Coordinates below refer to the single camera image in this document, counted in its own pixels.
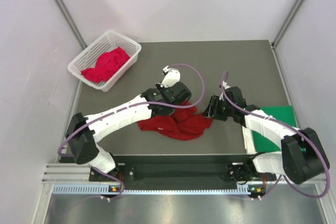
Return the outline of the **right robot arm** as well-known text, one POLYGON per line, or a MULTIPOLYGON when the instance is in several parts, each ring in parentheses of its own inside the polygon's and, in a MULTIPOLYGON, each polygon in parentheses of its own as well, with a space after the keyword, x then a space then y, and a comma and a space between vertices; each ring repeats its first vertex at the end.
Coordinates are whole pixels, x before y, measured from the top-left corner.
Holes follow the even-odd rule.
POLYGON ((252 180, 264 173, 272 173, 284 175, 300 185, 329 172, 330 163, 315 130, 292 127, 257 106, 248 105, 238 87, 226 88, 220 96, 212 96, 203 116, 220 121, 231 118, 280 149, 275 152, 257 151, 254 154, 245 166, 245 174, 252 180))

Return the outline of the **dark red t shirt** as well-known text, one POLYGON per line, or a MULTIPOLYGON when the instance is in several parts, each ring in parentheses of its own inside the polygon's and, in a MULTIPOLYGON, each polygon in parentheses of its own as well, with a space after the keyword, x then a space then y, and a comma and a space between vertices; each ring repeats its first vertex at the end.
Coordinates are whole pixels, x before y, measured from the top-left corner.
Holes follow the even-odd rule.
POLYGON ((142 131, 155 131, 169 138, 189 141, 199 138, 213 123, 212 118, 202 116, 195 106, 176 109, 172 115, 156 116, 138 122, 142 131))

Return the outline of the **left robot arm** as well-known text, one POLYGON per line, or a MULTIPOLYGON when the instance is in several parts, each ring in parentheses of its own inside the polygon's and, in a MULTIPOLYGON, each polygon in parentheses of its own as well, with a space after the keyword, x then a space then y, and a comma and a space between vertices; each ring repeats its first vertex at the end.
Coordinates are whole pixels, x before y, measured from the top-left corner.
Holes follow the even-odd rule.
POLYGON ((75 114, 69 123, 65 137, 71 154, 78 165, 88 164, 101 171, 107 180, 114 180, 119 168, 113 155, 98 145, 107 135, 138 121, 155 116, 169 116, 174 107, 159 105, 181 105, 191 97, 191 91, 182 82, 163 88, 159 84, 136 96, 131 101, 98 114, 83 116, 75 114))

